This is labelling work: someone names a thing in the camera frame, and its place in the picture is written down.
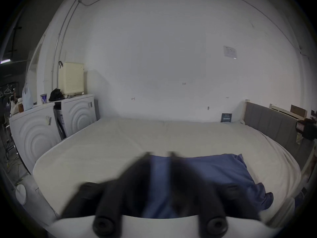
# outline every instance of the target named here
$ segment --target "ceiling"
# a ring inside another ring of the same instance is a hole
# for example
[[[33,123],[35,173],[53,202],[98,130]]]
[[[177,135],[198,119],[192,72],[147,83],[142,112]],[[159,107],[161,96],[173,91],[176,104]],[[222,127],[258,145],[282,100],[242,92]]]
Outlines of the ceiling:
[[[33,53],[63,0],[26,0],[24,2],[26,3],[23,6],[22,14],[15,30],[10,35],[2,58],[2,60],[11,59],[16,63],[0,65],[1,79],[23,74],[26,71],[26,60],[29,59],[29,54]]]

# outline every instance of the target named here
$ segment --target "bed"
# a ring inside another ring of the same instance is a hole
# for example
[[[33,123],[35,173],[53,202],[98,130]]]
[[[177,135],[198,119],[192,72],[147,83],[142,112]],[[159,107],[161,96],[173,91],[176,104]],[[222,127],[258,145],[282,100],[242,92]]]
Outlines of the bed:
[[[36,162],[33,176],[40,191],[60,214],[83,182],[116,178],[144,152],[182,157],[242,154],[255,183],[274,194],[260,212],[267,223],[283,203],[295,196],[301,170],[313,141],[296,143],[296,119],[246,102],[241,122],[150,121],[100,119],[54,146]]]

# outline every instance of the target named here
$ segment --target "washing machine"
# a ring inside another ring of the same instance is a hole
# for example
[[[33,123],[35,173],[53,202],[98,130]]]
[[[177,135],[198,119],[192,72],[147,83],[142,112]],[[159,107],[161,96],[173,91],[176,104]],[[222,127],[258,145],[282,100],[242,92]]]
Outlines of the washing machine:
[[[55,111],[65,137],[73,135],[96,121],[92,94],[55,101]]]
[[[61,142],[54,116],[54,103],[35,105],[32,109],[14,114],[9,121],[18,153],[32,174],[35,162]]]

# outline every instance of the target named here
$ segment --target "plastic bag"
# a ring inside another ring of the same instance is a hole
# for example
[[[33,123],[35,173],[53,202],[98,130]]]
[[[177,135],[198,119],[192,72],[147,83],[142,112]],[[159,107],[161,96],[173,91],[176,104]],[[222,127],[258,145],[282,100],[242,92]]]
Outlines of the plastic bag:
[[[14,104],[14,101],[11,101],[11,110],[10,110],[10,114],[14,115],[16,113],[19,112],[19,105],[18,104]]]
[[[24,111],[33,108],[33,97],[27,82],[25,83],[22,91],[22,104]]]

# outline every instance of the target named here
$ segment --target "fluorescent light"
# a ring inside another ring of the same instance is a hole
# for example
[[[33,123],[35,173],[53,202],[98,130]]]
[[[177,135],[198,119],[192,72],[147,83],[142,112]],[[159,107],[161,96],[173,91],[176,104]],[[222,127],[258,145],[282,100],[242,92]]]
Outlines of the fluorescent light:
[[[5,62],[9,62],[9,61],[11,61],[11,60],[10,60],[10,59],[6,59],[6,60],[1,61],[0,64],[3,64],[3,63],[5,63]]]

